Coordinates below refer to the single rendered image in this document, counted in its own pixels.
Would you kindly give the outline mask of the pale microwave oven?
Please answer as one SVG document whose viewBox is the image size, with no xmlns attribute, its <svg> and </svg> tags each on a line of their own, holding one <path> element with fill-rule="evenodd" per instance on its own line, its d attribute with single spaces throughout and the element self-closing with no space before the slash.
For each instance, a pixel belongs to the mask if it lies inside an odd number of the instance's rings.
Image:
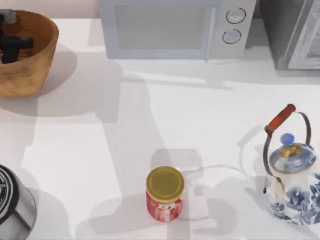
<svg viewBox="0 0 320 240">
<path fill-rule="evenodd" d="M 256 0 L 217 0 L 208 60 L 237 59 L 243 55 L 255 6 Z M 229 10 L 237 8 L 244 9 L 246 17 L 239 24 L 231 24 L 227 21 L 226 14 Z M 222 40 L 222 35 L 233 29 L 241 32 L 241 39 L 235 44 L 226 44 Z"/>
</svg>

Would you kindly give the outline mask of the blue and white kettle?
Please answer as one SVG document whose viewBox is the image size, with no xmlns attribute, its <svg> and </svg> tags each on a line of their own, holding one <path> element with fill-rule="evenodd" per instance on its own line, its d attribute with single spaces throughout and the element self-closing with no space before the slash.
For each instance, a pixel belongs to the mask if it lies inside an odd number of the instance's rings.
<svg viewBox="0 0 320 240">
<path fill-rule="evenodd" d="M 281 146 L 269 153 L 273 133 L 292 113 L 288 104 L 264 128 L 263 165 L 266 171 L 263 195 L 273 216 L 293 225 L 320 224 L 320 156 L 311 146 L 312 129 L 309 118 L 302 116 L 305 142 L 296 142 L 291 133 L 281 136 Z"/>
</svg>

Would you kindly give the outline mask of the round microwave knob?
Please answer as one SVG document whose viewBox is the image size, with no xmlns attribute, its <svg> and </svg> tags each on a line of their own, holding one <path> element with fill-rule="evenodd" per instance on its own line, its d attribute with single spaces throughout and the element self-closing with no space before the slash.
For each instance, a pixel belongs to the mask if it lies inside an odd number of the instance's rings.
<svg viewBox="0 0 320 240">
<path fill-rule="evenodd" d="M 222 40 L 228 45 L 237 43 L 242 37 L 242 33 L 237 29 L 225 31 L 222 35 Z"/>
<path fill-rule="evenodd" d="M 246 18 L 246 11 L 243 8 L 229 10 L 226 14 L 226 20 L 230 24 L 239 24 Z"/>
</svg>

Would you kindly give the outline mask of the red jar with gold lid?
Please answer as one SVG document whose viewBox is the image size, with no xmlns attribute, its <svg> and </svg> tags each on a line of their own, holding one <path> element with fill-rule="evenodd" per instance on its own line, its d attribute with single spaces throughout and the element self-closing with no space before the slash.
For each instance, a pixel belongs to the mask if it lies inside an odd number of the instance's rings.
<svg viewBox="0 0 320 240">
<path fill-rule="evenodd" d="M 180 215 L 185 188 L 180 171 L 171 166 L 158 166 L 148 174 L 145 186 L 146 208 L 155 220 L 168 223 Z"/>
</svg>

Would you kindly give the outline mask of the round wooden basket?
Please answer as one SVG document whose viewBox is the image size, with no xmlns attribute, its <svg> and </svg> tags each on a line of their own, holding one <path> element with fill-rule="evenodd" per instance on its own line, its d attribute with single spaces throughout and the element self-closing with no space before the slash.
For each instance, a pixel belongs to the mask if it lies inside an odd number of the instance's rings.
<svg viewBox="0 0 320 240">
<path fill-rule="evenodd" d="M 4 23 L 5 36 L 33 39 L 33 47 L 21 49 L 18 60 L 0 63 L 0 98 L 30 97 L 38 93 L 49 74 L 59 37 L 57 25 L 47 16 L 14 10 L 15 23 Z"/>
</svg>

